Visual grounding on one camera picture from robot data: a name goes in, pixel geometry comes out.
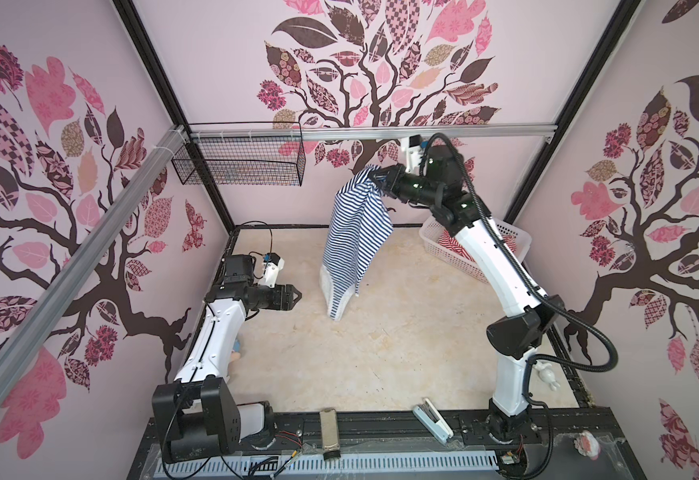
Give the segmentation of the navy white striped tank top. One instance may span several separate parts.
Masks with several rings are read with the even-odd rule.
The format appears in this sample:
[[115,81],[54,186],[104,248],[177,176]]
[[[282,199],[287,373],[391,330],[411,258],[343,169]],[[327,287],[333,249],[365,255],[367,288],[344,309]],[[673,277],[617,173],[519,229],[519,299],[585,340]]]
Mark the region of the navy white striped tank top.
[[320,285],[331,320],[342,319],[381,246],[393,233],[393,222],[371,174],[372,165],[355,174],[336,194]]

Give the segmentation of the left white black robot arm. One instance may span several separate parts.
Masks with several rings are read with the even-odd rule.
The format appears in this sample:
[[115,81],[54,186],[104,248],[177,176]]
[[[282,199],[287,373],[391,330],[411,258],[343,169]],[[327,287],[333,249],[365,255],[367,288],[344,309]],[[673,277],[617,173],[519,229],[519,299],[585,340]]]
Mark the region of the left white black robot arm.
[[239,332],[264,310],[291,311],[302,294],[277,278],[285,260],[264,255],[232,255],[221,279],[205,296],[202,328],[173,382],[160,385],[152,407],[163,460],[167,464],[205,460],[238,447],[266,449],[276,436],[275,414],[267,401],[237,404],[228,386],[229,367]]

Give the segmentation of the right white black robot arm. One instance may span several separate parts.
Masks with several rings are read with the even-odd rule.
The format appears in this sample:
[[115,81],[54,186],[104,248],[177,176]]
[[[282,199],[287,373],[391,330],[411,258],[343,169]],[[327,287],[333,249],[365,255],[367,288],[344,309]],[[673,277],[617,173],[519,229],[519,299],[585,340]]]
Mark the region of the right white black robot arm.
[[396,165],[381,168],[369,178],[383,194],[429,209],[497,294],[505,316],[487,328],[487,339],[499,355],[487,424],[495,441],[511,442],[531,423],[531,358],[563,301],[547,295],[509,250],[491,212],[473,193],[463,156],[435,146],[417,172]]

